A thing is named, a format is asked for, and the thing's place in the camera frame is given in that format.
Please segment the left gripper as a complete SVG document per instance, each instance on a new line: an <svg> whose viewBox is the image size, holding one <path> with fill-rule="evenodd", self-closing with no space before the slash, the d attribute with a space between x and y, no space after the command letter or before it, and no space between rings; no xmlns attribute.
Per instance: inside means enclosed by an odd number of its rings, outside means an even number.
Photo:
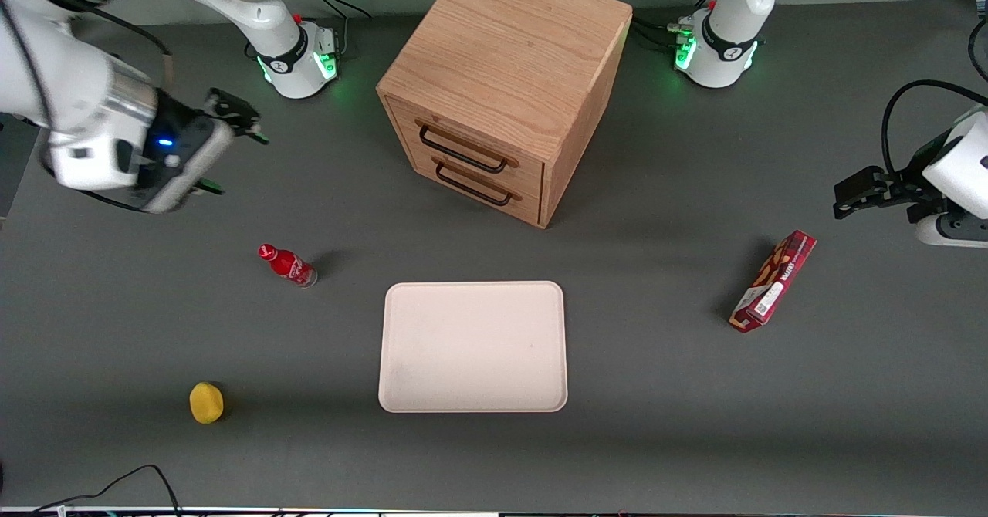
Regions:
<svg viewBox="0 0 988 517"><path fill-rule="evenodd" d="M973 109L948 131L941 151L923 170L923 176L943 197L980 219L987 218L987 115ZM879 166L864 167L834 186L836 219L869 208L907 208L910 224L949 212L949 200L925 200L922 185L904 179L901 172L885 173Z"/></svg>

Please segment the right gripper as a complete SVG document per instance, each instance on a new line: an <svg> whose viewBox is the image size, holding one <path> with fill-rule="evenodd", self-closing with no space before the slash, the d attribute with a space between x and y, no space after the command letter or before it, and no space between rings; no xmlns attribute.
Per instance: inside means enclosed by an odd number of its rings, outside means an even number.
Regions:
<svg viewBox="0 0 988 517"><path fill-rule="evenodd" d="M213 120L230 126L237 137L269 144L269 138L262 132L260 113L246 100L219 88L209 88L205 112ZM49 164L54 178L60 185L78 191L137 189L141 170L156 158L154 140L139 144L113 134L49 135ZM201 179L194 185L194 194L222 196L224 193L225 189L212 180Z"/></svg>

